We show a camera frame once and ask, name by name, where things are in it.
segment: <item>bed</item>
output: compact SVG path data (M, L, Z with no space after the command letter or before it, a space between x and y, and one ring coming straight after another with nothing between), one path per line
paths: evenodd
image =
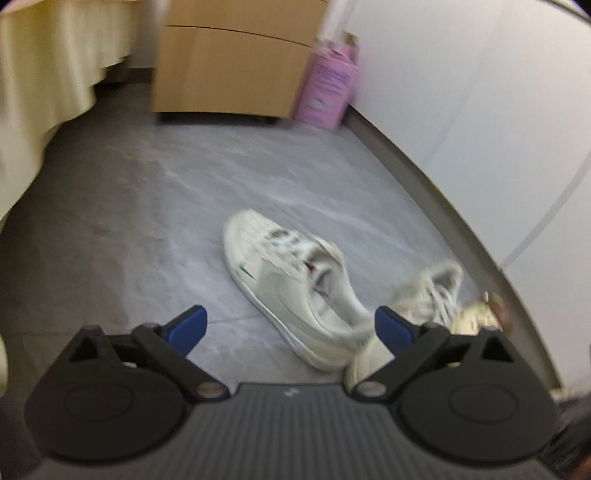
M0 12L0 231L59 126L132 50L135 0L12 0Z

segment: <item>blue gripper pad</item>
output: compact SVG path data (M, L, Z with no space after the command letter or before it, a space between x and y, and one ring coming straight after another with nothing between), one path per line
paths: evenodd
M375 311L375 333L394 356L415 342L413 328L414 325L387 307Z
M204 337L207 330L207 310L195 305L164 327L165 340L178 353L187 356Z

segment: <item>cabinet drawer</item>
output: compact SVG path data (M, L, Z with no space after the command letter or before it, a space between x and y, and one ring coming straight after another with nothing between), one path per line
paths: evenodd
M228 30L164 27L155 112L291 116L310 49Z
M166 25L222 28L312 45L322 0L171 0Z

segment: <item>tiled floor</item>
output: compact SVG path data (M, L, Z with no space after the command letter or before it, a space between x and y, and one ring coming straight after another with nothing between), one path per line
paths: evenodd
M126 332L201 303L210 326L190 359L230 386L339 378L304 365L233 284L220 239L239 209L337 243L368 307L453 258L348 130L209 117L163 125L149 97L147 85L125 86L65 124L0 235L0 331L11 375L0 400L5 480L36 458L22 430L24 399L85 324ZM477 294L465 279L462 300Z

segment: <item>shoe sole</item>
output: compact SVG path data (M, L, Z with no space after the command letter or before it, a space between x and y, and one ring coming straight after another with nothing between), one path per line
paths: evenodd
M226 243L226 232L224 232L224 253L228 250L225 248ZM253 291L248 288L248 286L240 279L238 273L236 272L236 268L232 265L230 259L227 255L224 254L226 258L226 265L228 266L228 270L230 271L230 275L232 279L241 290L241 292L246 296L246 298L257 308L259 311L269 319L271 324L277 329L277 331L281 334L290 348L294 351L294 353L300 357L305 363L310 365L311 367L321 370L323 372L334 372L337 370L343 369L342 364L335 365L330 361L327 361L324 358L319 357L315 353L313 353L308 347L306 347L301 340L298 339L287 327L286 325L272 312L270 311L263 302L261 302Z

